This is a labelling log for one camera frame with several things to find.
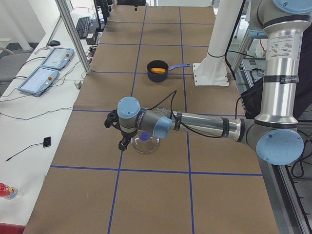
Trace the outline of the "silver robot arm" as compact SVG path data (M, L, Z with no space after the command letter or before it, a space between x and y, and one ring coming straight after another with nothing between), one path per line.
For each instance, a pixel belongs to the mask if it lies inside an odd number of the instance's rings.
M165 138L172 130L185 129L204 137L230 137L254 149L272 165L287 165L302 159L306 142L297 131L293 107L302 37L312 24L309 0L255 0L251 27L268 39L266 68L262 79L241 94L245 119L229 120L141 107L134 97L124 97L117 105L117 125L122 133L118 147L124 151L139 130Z

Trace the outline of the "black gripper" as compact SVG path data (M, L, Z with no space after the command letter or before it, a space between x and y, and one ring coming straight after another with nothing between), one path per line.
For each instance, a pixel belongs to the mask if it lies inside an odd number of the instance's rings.
M120 130L123 136L122 140L118 143L118 148L121 151L125 151L130 143L130 139L137 135L137 129L130 129L124 131L123 129Z

